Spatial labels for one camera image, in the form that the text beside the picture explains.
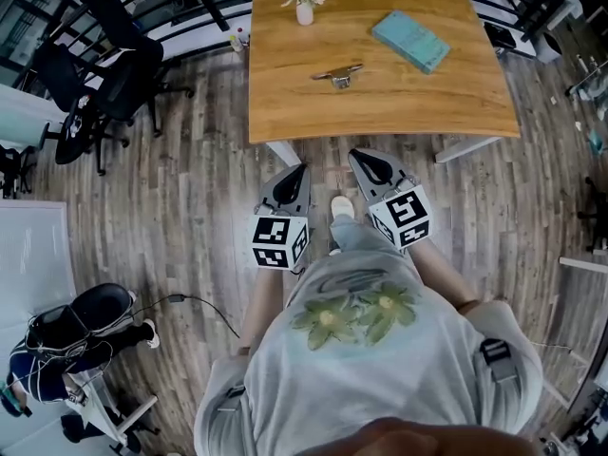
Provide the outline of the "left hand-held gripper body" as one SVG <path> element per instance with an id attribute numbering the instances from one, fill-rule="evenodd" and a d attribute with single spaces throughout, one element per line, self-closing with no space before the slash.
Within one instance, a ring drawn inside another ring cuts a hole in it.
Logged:
<path id="1" fill-rule="evenodd" d="M 251 251 L 260 268 L 292 270 L 310 244 L 311 193 L 300 193 L 291 203 L 280 203 L 261 193 L 251 217 Z"/>

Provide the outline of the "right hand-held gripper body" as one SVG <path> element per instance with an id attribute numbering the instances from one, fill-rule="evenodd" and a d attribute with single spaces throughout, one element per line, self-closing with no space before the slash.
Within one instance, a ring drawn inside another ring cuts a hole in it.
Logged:
<path id="1" fill-rule="evenodd" d="M 428 238 L 434 229 L 432 209 L 422 185 L 402 178 L 368 205 L 372 225 L 398 250 Z"/>

